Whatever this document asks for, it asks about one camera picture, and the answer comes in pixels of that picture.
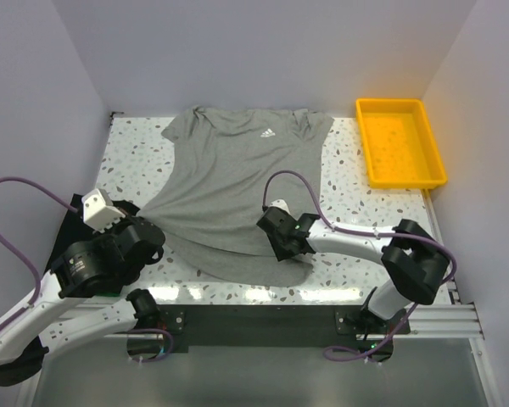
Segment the grey t shirt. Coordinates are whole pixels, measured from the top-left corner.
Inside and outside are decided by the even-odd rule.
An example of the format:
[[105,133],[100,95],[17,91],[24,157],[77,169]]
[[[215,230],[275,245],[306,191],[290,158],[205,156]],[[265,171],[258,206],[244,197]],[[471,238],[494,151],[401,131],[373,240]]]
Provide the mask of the grey t shirt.
[[173,170],[140,215],[203,273],[249,285],[302,284],[311,262],[277,261],[256,222],[263,204],[276,199],[298,214],[310,209],[332,126],[331,116],[308,109],[188,109],[163,130],[174,147]]

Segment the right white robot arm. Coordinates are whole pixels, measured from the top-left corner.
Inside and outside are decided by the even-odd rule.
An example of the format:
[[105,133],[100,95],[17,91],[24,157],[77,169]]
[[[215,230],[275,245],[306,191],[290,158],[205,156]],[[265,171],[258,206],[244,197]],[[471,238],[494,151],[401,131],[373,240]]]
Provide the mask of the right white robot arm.
[[454,264],[449,251],[413,220],[381,228],[347,226],[315,214],[295,219],[270,206],[257,226],[279,261],[300,254],[344,254],[382,266],[389,279],[368,296],[361,312],[361,324],[372,333],[381,332],[410,304],[432,304]]

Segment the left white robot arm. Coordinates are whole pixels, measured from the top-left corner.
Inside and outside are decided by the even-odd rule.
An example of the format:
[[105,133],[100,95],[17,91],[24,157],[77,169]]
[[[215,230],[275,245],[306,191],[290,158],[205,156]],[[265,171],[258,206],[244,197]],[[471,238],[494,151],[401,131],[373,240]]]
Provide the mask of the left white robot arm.
[[156,331],[160,313],[147,289],[135,289],[99,311],[62,321],[89,298],[119,293],[163,255],[165,234],[128,216],[105,233],[71,244],[52,264],[40,287],[0,318],[0,387],[16,385],[57,355],[116,332]]

